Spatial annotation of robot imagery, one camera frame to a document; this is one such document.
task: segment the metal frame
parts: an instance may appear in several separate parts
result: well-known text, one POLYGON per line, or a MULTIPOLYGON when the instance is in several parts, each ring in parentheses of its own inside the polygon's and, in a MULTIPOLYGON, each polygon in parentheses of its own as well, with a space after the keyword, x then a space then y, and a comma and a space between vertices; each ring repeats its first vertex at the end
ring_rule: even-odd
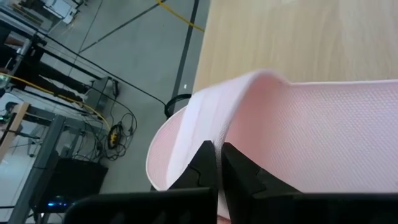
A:
POLYGON ((30 211, 29 200, 34 194, 34 189, 39 182, 40 176, 44 173, 44 169, 46 169, 46 164, 50 159, 52 151, 57 146, 59 137, 63 132, 65 120, 66 118, 60 115, 53 119, 8 223, 22 224, 26 222, 30 211))
MULTIPOLYGON (((23 224, 26 222, 30 211, 29 200, 33 196, 35 187, 40 178, 42 175, 45 175, 45 169, 49 168, 49 163, 51 163, 52 156, 56 152, 55 149, 57 148, 58 140, 64 131, 68 130, 70 133, 76 134, 76 136, 70 147, 63 148, 60 157, 71 157, 73 155, 78 137, 81 133, 89 131, 93 133, 104 134, 104 131, 100 128, 92 126, 88 128, 84 121, 67 118, 62 115, 30 106, 26 111, 24 120, 33 121, 32 118, 35 118, 36 121, 40 121, 36 122, 38 124, 43 124, 43 121, 46 121, 46 124, 49 126, 49 130, 44 137, 42 147, 40 148, 32 169, 30 170, 26 183, 22 188, 22 192, 18 198, 15 208, 11 213, 8 223, 23 224)), ((46 224, 48 219, 49 214, 45 214, 40 220, 41 223, 46 224)))
MULTIPOLYGON (((93 107, 97 111, 103 110, 104 105, 107 102, 107 98, 102 97, 102 94, 104 94, 103 92, 104 92, 104 89, 106 88, 106 84, 109 80, 109 77, 101 78, 101 77, 95 75, 94 73, 91 73, 88 70, 86 70, 74 63, 71 63, 68 60, 65 60, 64 58, 59 57, 58 55, 48 51, 47 49, 44 49, 43 47, 38 45, 38 44, 46 45, 46 41, 42 40, 37 35, 38 33, 41 34, 42 33, 41 31, 39 31, 37 28, 35 28, 31 24, 26 23, 26 21, 23 21, 22 19, 17 18, 15 15, 11 14, 10 12, 5 11, 4 9, 0 8, 0 12, 5 13, 7 16, 10 16, 11 18, 17 20, 18 22, 20 22, 20 23, 26 25, 27 27, 36 31, 36 33, 34 33, 33 35, 28 34, 28 33, 24 32, 23 30, 21 30, 20 28, 14 27, 13 25, 0 20, 0 26, 7 27, 8 29, 10 29, 14 32, 20 33, 20 35, 27 37, 28 39, 31 40, 28 53, 23 58, 24 62, 31 62, 31 63, 37 62, 40 60, 40 58, 43 56, 43 54, 47 54, 59 61, 71 66, 72 68, 77 69, 90 77, 93 77, 95 79, 95 81, 93 82, 93 88, 95 88, 96 90, 99 90, 101 93, 96 93, 96 91, 91 91, 87 96, 86 104, 93 107)), ((18 82, 18 81, 12 81, 12 82, 17 84, 16 85, 17 89, 25 91, 25 84, 22 84, 21 82, 18 82)))

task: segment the cable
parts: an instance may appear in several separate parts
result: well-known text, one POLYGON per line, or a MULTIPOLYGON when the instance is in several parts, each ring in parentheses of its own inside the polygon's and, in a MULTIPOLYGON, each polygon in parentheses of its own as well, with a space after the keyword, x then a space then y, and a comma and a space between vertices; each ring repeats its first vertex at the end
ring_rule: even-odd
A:
POLYGON ((83 44, 86 42, 86 39, 87 39, 87 37, 88 37, 88 33, 90 32, 91 27, 93 26, 94 21, 95 21, 95 19, 97 18, 98 13, 100 12, 100 9, 101 9, 101 6, 102 6, 103 1, 104 1, 104 0, 101 0, 100 4, 99 4, 99 6, 98 6, 97 12, 95 13, 94 18, 93 18, 93 20, 92 20, 90 26, 88 27, 88 30, 87 30, 86 35, 85 35, 85 38, 84 38, 83 41, 81 42, 81 46, 80 46, 80 48, 79 48, 79 51, 81 50, 81 48, 83 48, 83 44))
POLYGON ((61 218, 61 223, 63 223, 63 218, 60 214, 56 213, 61 218))
POLYGON ((15 208, 15 206, 13 206, 13 205, 9 205, 9 206, 0 206, 0 209, 10 209, 10 208, 15 208))
MULTIPOLYGON (((53 47, 53 46, 51 46, 51 45, 46 45, 46 47, 49 47, 49 48, 51 48, 51 49, 53 49, 53 50, 55 50, 55 51, 57 51, 57 52, 63 54, 64 56, 66 56, 66 57, 68 57, 68 58, 70 58, 70 59, 74 59, 74 60, 76 59, 75 57, 72 57, 72 56, 66 54, 65 52, 60 51, 60 50, 56 49, 55 47, 53 47)), ((96 72, 98 72, 98 73, 104 75, 103 72, 101 72, 101 71, 99 71, 98 69, 96 69, 96 68, 94 68, 94 67, 88 65, 88 63, 85 63, 84 61, 82 61, 82 60, 77 60, 77 59, 76 59, 76 61, 77 61, 77 62, 80 62, 81 64, 87 66, 88 68, 90 68, 90 69, 92 69, 92 70, 94 70, 94 71, 96 71, 96 72)))
POLYGON ((116 149, 116 147, 120 144, 122 133, 123 126, 121 122, 112 126, 108 134, 108 149, 116 149))
POLYGON ((13 149, 16 149, 18 147, 22 147, 22 146, 29 146, 29 145, 33 145, 32 143, 27 143, 27 144, 21 144, 21 145, 16 145, 16 146, 12 146, 13 149))
MULTIPOLYGON (((56 95, 54 92, 52 92, 52 91, 50 91, 50 90, 47 90, 47 89, 45 89, 45 88, 42 88, 42 87, 40 87, 40 86, 38 86, 38 85, 36 85, 36 84, 33 84, 33 83, 31 83, 31 82, 28 82, 28 81, 25 80, 25 79, 18 78, 18 77, 15 77, 15 76, 12 76, 12 75, 8 75, 8 74, 5 74, 5 73, 1 73, 1 72, 0 72, 0 75, 4 75, 4 76, 6 76, 6 77, 19 80, 19 81, 21 81, 21 82, 24 82, 24 83, 26 83, 26 84, 28 84, 28 85, 34 87, 34 88, 37 88, 37 89, 39 89, 39 90, 41 90, 41 91, 43 91, 43 92, 45 92, 45 93, 48 93, 48 94, 50 94, 50 95, 56 95)), ((79 102, 79 101, 77 101, 77 100, 73 100, 73 99, 68 98, 68 97, 66 97, 66 96, 63 96, 63 95, 57 95, 57 96, 59 96, 60 98, 62 98, 62 99, 64 99, 64 100, 71 101, 71 102, 77 103, 77 104, 79 104, 79 105, 82 105, 82 106, 84 106, 85 108, 91 110, 92 112, 94 112, 97 116, 99 116, 99 117, 105 122, 105 124, 107 125, 107 127, 108 127, 109 130, 111 129, 111 126, 109 125, 109 123, 107 122, 107 120, 104 118, 104 116, 102 116, 102 115, 101 115, 99 112, 97 112, 94 108, 88 106, 88 105, 85 104, 85 103, 79 102)))
POLYGON ((127 26, 128 24, 132 23, 133 21, 135 21, 136 19, 140 18, 141 16, 147 14, 148 12, 150 12, 151 10, 155 9, 159 4, 155 4, 153 6, 151 6, 150 8, 142 11, 140 14, 134 16, 133 18, 129 19, 128 21, 122 23, 121 25, 117 26, 115 29, 113 29, 112 31, 106 33, 104 36, 100 37, 98 40, 94 41, 93 43, 89 44, 88 46, 86 46, 84 49, 79 49, 78 53, 81 54, 84 51, 90 49, 92 46, 100 43, 102 40, 104 40, 105 38, 109 37, 110 35, 112 35, 113 33, 115 33, 116 31, 122 29, 123 27, 127 26))
POLYGON ((196 28, 197 30, 200 30, 202 32, 204 32, 205 30, 201 27, 196 26, 195 24, 191 23, 190 21, 188 21, 186 18, 182 17, 180 14, 176 13, 175 11, 173 11, 173 9, 171 9, 170 7, 168 7, 168 5, 162 3, 159 0, 156 0, 156 2, 161 5, 163 8, 165 8, 167 11, 171 12, 173 15, 175 15, 177 18, 181 19, 182 21, 186 22, 188 25, 192 26, 193 28, 196 28))
POLYGON ((76 155, 77 154, 79 154, 79 152, 81 151, 81 149, 83 148, 83 146, 85 145, 85 144, 87 144, 87 138, 86 138, 86 142, 83 144, 83 140, 85 139, 85 136, 81 136, 81 141, 80 141, 80 146, 79 146, 79 148, 77 149, 77 151, 76 151, 76 155))
POLYGON ((75 154, 75 155, 73 155, 73 156, 72 156, 72 158, 75 158, 76 156, 80 156, 80 157, 82 157, 82 158, 85 158, 85 159, 87 159, 87 161, 89 161, 89 162, 92 162, 92 161, 91 161, 91 159, 89 159, 88 157, 86 157, 86 156, 83 156, 83 155, 79 155, 79 154, 75 154))
POLYGON ((170 107, 172 105, 176 104, 179 101, 189 99, 189 98, 191 98, 191 96, 192 96, 191 94, 181 94, 181 95, 175 96, 169 102, 167 102, 164 107, 164 115, 166 115, 167 119, 169 119, 173 115, 173 113, 170 111, 170 107))
POLYGON ((60 45, 60 46, 63 47, 64 49, 67 49, 69 52, 73 53, 74 55, 76 55, 76 56, 82 58, 83 60, 86 60, 87 62, 93 64, 94 66, 96 66, 96 67, 99 68, 100 70, 106 72, 108 75, 110 75, 110 76, 113 77, 114 79, 119 80, 119 81, 121 81, 121 82, 123 82, 123 83, 125 83, 125 84, 127 84, 127 85, 129 85, 129 86, 131 86, 131 87, 133 87, 133 88, 135 88, 136 90, 138 90, 138 91, 140 91, 140 92, 146 94, 147 96, 152 97, 153 99, 157 100, 159 103, 162 103, 164 106, 166 105, 162 100, 158 99, 156 96, 151 95, 150 93, 148 93, 148 92, 146 92, 146 91, 140 89, 139 87, 137 87, 137 86, 135 86, 135 85, 133 85, 133 84, 131 84, 131 83, 125 81, 125 80, 122 79, 122 78, 117 77, 116 75, 114 75, 114 74, 112 74, 111 72, 105 70, 103 67, 99 66, 98 64, 92 62, 91 60, 88 60, 87 58, 85 58, 85 57, 81 56, 80 54, 74 52, 73 50, 69 49, 67 46, 61 44, 59 41, 55 40, 54 38, 50 37, 49 35, 47 35, 47 34, 41 32, 41 31, 39 31, 39 30, 36 30, 36 31, 39 32, 40 34, 44 35, 46 38, 49 38, 50 40, 54 41, 55 43, 57 43, 58 45, 60 45))
POLYGON ((13 94, 13 93, 11 93, 11 92, 7 92, 7 93, 10 94, 10 95, 12 95, 12 96, 15 96, 16 98, 18 98, 18 100, 24 101, 21 97, 19 97, 19 96, 13 94))

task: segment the electrical cord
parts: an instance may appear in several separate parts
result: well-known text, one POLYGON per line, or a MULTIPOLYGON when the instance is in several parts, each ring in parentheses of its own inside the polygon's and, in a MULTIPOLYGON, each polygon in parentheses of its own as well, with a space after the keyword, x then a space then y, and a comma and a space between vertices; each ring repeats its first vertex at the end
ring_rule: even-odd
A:
POLYGON ((77 154, 79 154, 79 152, 81 151, 81 149, 83 148, 83 146, 85 145, 85 144, 87 144, 87 138, 85 138, 85 136, 82 136, 81 137, 81 141, 80 141, 80 145, 79 145, 79 148, 77 149, 77 151, 76 151, 76 155, 77 154))
MULTIPOLYGON (((13 77, 13 76, 10 76, 10 75, 7 75, 7 74, 3 74, 3 75, 6 75, 6 76, 8 76, 8 77, 12 77, 12 78, 15 78, 15 79, 17 79, 17 80, 20 80, 20 81, 22 81, 22 82, 25 82, 25 83, 27 83, 28 85, 31 85, 31 86, 33 86, 33 87, 35 87, 35 88, 38 88, 38 89, 40 89, 40 90, 42 90, 42 91, 44 91, 44 92, 47 92, 47 93, 50 93, 50 94, 53 94, 51 91, 49 91, 49 90, 46 90, 46 89, 44 89, 44 88, 41 88, 41 87, 39 87, 39 86, 37 86, 37 85, 35 85, 35 84, 33 84, 33 83, 30 83, 30 82, 28 82, 28 81, 26 81, 26 80, 23 80, 23 79, 21 79, 21 78, 17 78, 17 77, 13 77)), ((132 116, 132 119, 135 119, 135 116, 134 116, 134 114, 132 113, 132 111, 127 107, 127 106, 125 106, 125 105, 123 105, 122 103, 120 103, 120 102, 118 102, 120 105, 122 105, 122 106, 124 106, 130 113, 131 113, 131 116, 132 116)), ((102 115, 100 115, 98 112, 96 112, 94 109, 92 109, 107 125, 108 125, 108 127, 110 127, 109 126, 109 124, 108 124, 108 122, 105 120, 105 118, 102 116, 102 115)), ((125 155, 125 153, 126 153, 126 147, 124 147, 124 152, 122 152, 121 153, 121 151, 120 150, 116 150, 116 154, 113 154, 112 156, 109 156, 109 154, 106 152, 106 149, 104 149, 104 145, 101 143, 101 140, 99 139, 99 137, 96 135, 96 133, 95 133, 95 129, 92 127, 92 125, 87 121, 87 122, 85 122, 85 124, 87 124, 87 125, 89 125, 89 127, 91 127, 91 130, 92 130, 92 132, 93 132, 93 134, 95 135, 95 137, 96 137, 96 140, 97 140, 97 144, 98 143, 100 143, 101 145, 100 145, 100 151, 102 151, 102 153, 103 153, 103 156, 105 157, 105 158, 107 158, 107 159, 109 159, 109 160, 111 160, 111 161, 115 161, 118 157, 121 157, 121 156, 123 156, 123 155, 125 155)), ((113 130, 115 130, 115 126, 113 126, 113 127, 110 127, 110 129, 109 129, 109 134, 108 134, 108 138, 112 138, 112 139, 118 139, 118 138, 120 138, 120 133, 114 133, 113 132, 113 130)), ((130 127, 130 129, 129 129, 129 132, 130 132, 130 134, 132 135, 132 133, 133 133, 133 127, 131 126, 130 127)), ((116 146, 112 146, 112 147, 109 147, 110 149, 116 149, 117 148, 117 146, 119 146, 120 145, 120 143, 119 143, 119 141, 117 141, 117 144, 116 144, 116 146)))
POLYGON ((71 52, 72 54, 74 54, 74 55, 76 55, 76 56, 82 58, 83 60, 86 60, 87 62, 89 62, 89 63, 91 63, 92 65, 96 66, 96 67, 99 68, 100 70, 106 72, 108 75, 110 75, 111 77, 113 77, 115 80, 119 80, 119 81, 121 81, 121 82, 123 82, 123 83, 125 83, 125 84, 127 84, 127 85, 129 85, 129 86, 131 86, 131 87, 133 87, 133 88, 135 88, 136 90, 138 90, 138 91, 140 91, 140 92, 146 94, 147 96, 149 96, 149 97, 151 97, 151 98, 157 100, 159 103, 162 103, 164 106, 166 105, 162 100, 158 99, 156 96, 151 95, 150 93, 148 93, 148 92, 142 90, 141 88, 139 88, 139 87, 137 87, 137 86, 135 86, 135 85, 133 85, 133 84, 131 84, 131 83, 125 81, 125 80, 122 79, 122 78, 117 77, 116 75, 114 75, 114 74, 112 74, 111 72, 105 70, 103 67, 99 66, 98 64, 92 62, 91 60, 88 60, 87 58, 85 58, 85 57, 81 56, 80 54, 74 52, 73 50, 69 49, 67 46, 61 44, 59 41, 55 40, 54 38, 50 37, 49 35, 47 35, 47 34, 41 32, 40 30, 36 30, 36 31, 37 31, 38 33, 44 35, 46 38, 48 38, 48 39, 54 41, 55 43, 57 43, 59 46, 63 47, 64 49, 67 49, 67 50, 68 50, 69 52, 71 52))
POLYGON ((7 92, 7 93, 10 94, 10 95, 12 95, 12 96, 14 96, 14 97, 16 97, 16 98, 18 98, 18 100, 24 101, 21 97, 19 97, 19 96, 13 94, 13 93, 11 93, 11 92, 7 92))
POLYGON ((166 115, 167 119, 169 119, 173 113, 170 111, 172 105, 176 104, 179 101, 186 100, 191 98, 192 94, 181 94, 172 98, 167 104, 164 106, 164 115, 166 115))
POLYGON ((10 209, 10 208, 15 208, 15 206, 14 205, 0 206, 0 209, 10 209))
MULTIPOLYGON (((62 51, 60 51, 60 50, 56 49, 55 47, 53 47, 53 46, 51 46, 51 45, 46 45, 46 47, 49 47, 49 48, 53 49, 54 51, 57 51, 57 52, 63 54, 64 56, 66 56, 66 57, 68 57, 68 58, 70 58, 70 59, 74 59, 74 60, 76 59, 75 57, 72 57, 72 56, 70 56, 70 55, 68 55, 68 54, 66 54, 66 53, 64 53, 64 52, 62 52, 62 51)), ((96 72, 98 72, 98 73, 104 75, 104 73, 103 73, 102 71, 99 71, 97 68, 94 68, 94 67, 90 66, 88 63, 85 63, 84 61, 78 60, 78 59, 76 59, 76 61, 79 62, 79 63, 81 63, 81 64, 83 64, 84 66, 87 66, 88 68, 90 68, 90 69, 92 69, 92 70, 94 70, 94 71, 96 71, 96 72)))
POLYGON ((168 7, 168 5, 162 3, 160 0, 156 0, 156 2, 161 5, 164 9, 166 9, 167 11, 171 12, 171 14, 175 15, 177 18, 181 19, 182 21, 186 22, 188 25, 192 26, 193 28, 200 30, 202 32, 204 32, 205 30, 201 27, 196 26, 195 24, 191 23, 190 21, 188 21, 186 18, 182 17, 180 14, 176 13, 173 9, 171 9, 170 7, 168 7))
POLYGON ((79 154, 75 154, 74 156, 72 156, 72 158, 76 158, 76 156, 82 157, 82 158, 84 158, 84 159, 87 159, 87 161, 92 162, 90 158, 88 158, 88 157, 86 157, 86 156, 83 156, 83 155, 79 155, 79 154))
POLYGON ((63 218, 60 214, 56 213, 61 218, 61 223, 63 223, 63 218))
MULTIPOLYGON (((39 90, 41 90, 41 91, 43 91, 43 92, 45 92, 45 93, 48 93, 48 94, 51 94, 51 95, 56 95, 54 92, 52 92, 52 91, 50 91, 50 90, 47 90, 47 89, 45 89, 45 88, 42 88, 42 87, 40 87, 40 86, 38 86, 38 85, 36 85, 36 84, 33 84, 33 83, 31 83, 31 82, 29 82, 29 81, 27 81, 27 80, 25 80, 25 79, 18 78, 18 77, 15 77, 15 76, 12 76, 12 75, 8 75, 8 74, 5 74, 5 73, 1 73, 1 72, 0 72, 0 75, 4 75, 4 76, 6 76, 6 77, 19 80, 19 81, 24 82, 24 83, 26 83, 26 84, 28 84, 28 85, 30 85, 30 86, 36 88, 36 89, 39 89, 39 90)), ((92 108, 91 106, 88 106, 88 105, 85 104, 85 103, 79 102, 79 101, 77 101, 77 100, 73 100, 73 99, 68 98, 68 97, 66 97, 66 96, 63 96, 63 95, 57 95, 57 96, 59 96, 60 98, 62 98, 62 99, 64 99, 64 100, 67 100, 67 101, 69 101, 69 102, 77 103, 77 104, 79 104, 79 105, 81 105, 81 106, 84 106, 85 108, 91 110, 92 112, 94 112, 97 116, 99 116, 99 117, 105 122, 105 124, 107 125, 108 129, 111 129, 111 126, 109 125, 109 123, 107 122, 107 120, 104 118, 104 116, 102 116, 99 112, 97 112, 97 111, 96 111, 94 108, 92 108)))
POLYGON ((123 134, 123 125, 121 122, 112 126, 108 134, 108 149, 116 149, 120 144, 121 136, 123 134))
MULTIPOLYGON (((29 66, 33 66, 32 64, 30 64, 29 62, 25 62, 24 61, 24 63, 26 63, 27 65, 29 65, 29 66)), ((136 122, 136 126, 137 126, 137 119, 136 119, 136 117, 134 116, 134 113, 126 106, 126 105, 124 105, 124 104, 122 104, 121 102, 119 102, 117 99, 116 99, 116 97, 114 97, 114 98, 112 98, 112 97, 110 97, 110 96, 108 96, 108 95, 106 95, 106 94, 104 94, 103 93, 103 91, 100 91, 100 90, 97 90, 96 88, 94 88, 94 87, 90 87, 90 89, 91 90, 94 90, 94 91, 97 91, 99 94, 101 94, 101 96, 105 96, 105 97, 107 97, 108 99, 110 99, 110 100, 112 100, 113 101, 113 104, 112 104, 112 106, 111 106, 111 117, 112 117, 112 126, 113 126, 113 124, 114 124, 114 117, 113 117, 113 115, 112 115, 112 110, 113 110, 113 107, 114 107, 114 104, 115 103, 117 103, 117 104, 119 104, 119 105, 121 105, 122 107, 124 107, 125 109, 127 109, 129 112, 128 113, 126 113, 125 115, 127 115, 127 114, 129 114, 129 115, 131 115, 132 116, 132 118, 133 118, 133 120, 135 120, 135 122, 136 122)), ((131 121, 131 127, 129 128, 129 132, 130 132, 130 135, 132 134, 132 132, 133 132, 133 120, 131 121)))

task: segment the pink mesh fabric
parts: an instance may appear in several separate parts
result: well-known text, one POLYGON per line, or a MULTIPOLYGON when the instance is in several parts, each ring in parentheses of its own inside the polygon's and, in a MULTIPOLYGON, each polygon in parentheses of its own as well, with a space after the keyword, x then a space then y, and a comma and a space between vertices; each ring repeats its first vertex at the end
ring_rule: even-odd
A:
MULTIPOLYGON (((398 192, 397 80, 290 84, 261 70, 196 93, 171 119, 178 133, 157 134, 147 159, 158 189, 212 140, 218 168, 230 142, 302 192, 398 192)), ((222 190, 218 208, 229 217, 222 190)))
POLYGON ((180 121, 185 108, 182 108, 168 119, 157 131, 149 146, 146 171, 152 185, 157 190, 167 190, 170 186, 166 184, 167 167, 169 166, 172 149, 177 138, 180 121))

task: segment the table surface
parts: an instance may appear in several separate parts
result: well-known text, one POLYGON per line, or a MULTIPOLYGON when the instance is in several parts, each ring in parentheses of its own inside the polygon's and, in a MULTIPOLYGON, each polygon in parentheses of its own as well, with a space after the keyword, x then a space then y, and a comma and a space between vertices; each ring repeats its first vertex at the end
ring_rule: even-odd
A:
POLYGON ((397 0, 212 0, 194 91, 258 68, 292 82, 398 78, 397 0))

